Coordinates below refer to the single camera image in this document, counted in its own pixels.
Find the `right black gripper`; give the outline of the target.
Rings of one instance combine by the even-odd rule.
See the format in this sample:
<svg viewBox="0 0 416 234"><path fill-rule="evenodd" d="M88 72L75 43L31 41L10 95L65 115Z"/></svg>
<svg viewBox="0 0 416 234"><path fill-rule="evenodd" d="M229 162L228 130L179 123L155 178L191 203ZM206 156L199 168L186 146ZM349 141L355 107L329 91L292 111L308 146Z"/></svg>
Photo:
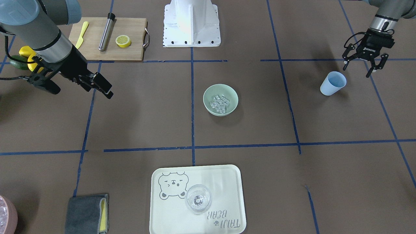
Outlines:
<svg viewBox="0 0 416 234"><path fill-rule="evenodd" d="M27 82L43 91L55 95L60 92L60 87L52 81L52 78L59 73L81 86L86 92L97 89L107 99L113 97L112 84L101 73L92 73L88 70L87 61L78 49L71 49L66 58L55 63L46 62L40 55L34 56L33 59L38 65Z"/></svg>

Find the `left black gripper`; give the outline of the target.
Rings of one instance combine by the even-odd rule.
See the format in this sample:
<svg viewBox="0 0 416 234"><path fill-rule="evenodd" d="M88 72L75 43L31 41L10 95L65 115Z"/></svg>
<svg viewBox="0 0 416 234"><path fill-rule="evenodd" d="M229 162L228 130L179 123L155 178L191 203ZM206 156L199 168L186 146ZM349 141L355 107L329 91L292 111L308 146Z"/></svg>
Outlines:
<svg viewBox="0 0 416 234"><path fill-rule="evenodd" d="M368 29L360 41L357 49L354 44L349 44L345 48L345 51L342 54L342 58L344 59L344 66L342 69L345 71L349 65L349 62L354 59L359 58L369 60L371 67L366 74L366 77L369 78L373 72L383 69L389 58L389 54L383 53L381 55L381 60L377 65L374 58L380 55L382 48L392 48L392 46L394 46L394 39L391 34ZM356 52L349 55L349 53L354 50L356 50Z"/></svg>

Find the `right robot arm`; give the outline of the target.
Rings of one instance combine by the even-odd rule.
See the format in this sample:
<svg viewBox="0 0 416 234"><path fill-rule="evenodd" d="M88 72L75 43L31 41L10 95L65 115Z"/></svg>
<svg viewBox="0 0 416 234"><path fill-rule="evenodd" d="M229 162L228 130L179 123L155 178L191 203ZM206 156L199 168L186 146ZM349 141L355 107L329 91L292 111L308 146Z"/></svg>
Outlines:
<svg viewBox="0 0 416 234"><path fill-rule="evenodd" d="M58 27L81 20L77 0L2 0L0 11L1 34L20 37L36 54L34 71L20 79L56 95L60 87L52 78L59 73L86 91L96 89L112 98L110 82L88 70L87 59Z"/></svg>

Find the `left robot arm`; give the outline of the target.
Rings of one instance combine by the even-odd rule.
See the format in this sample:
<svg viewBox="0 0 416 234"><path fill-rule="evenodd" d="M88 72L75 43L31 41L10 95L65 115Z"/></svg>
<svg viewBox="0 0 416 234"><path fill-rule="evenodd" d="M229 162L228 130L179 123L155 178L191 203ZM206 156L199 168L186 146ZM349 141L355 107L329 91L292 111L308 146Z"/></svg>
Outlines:
<svg viewBox="0 0 416 234"><path fill-rule="evenodd" d="M394 27L401 18L415 18L414 0L366 0L366 3L378 8L373 21L365 32L358 32L348 38L342 54L345 71L349 62L361 59L370 62L366 77L383 69L389 55L381 53L382 48L392 48L395 42Z"/></svg>

